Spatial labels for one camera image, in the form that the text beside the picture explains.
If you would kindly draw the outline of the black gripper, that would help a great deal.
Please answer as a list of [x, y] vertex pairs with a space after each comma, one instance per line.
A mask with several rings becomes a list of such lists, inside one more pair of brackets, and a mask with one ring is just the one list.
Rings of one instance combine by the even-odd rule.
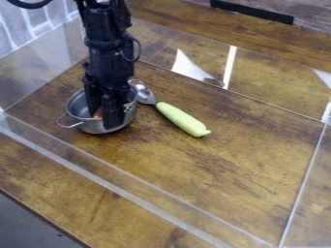
[[110, 130], [125, 123], [125, 105], [129, 103], [129, 80], [135, 74], [134, 38], [94, 41], [86, 38], [90, 61], [83, 65], [85, 92], [90, 114], [95, 115], [103, 101], [103, 127]]

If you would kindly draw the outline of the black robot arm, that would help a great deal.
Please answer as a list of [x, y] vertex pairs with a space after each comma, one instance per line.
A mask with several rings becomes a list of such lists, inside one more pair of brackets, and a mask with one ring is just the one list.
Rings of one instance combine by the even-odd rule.
[[125, 123], [125, 104], [135, 75], [137, 39], [127, 32], [133, 26], [125, 0], [75, 0], [86, 28], [85, 45], [90, 61], [85, 63], [85, 92], [89, 110], [103, 111], [103, 127], [109, 130]]

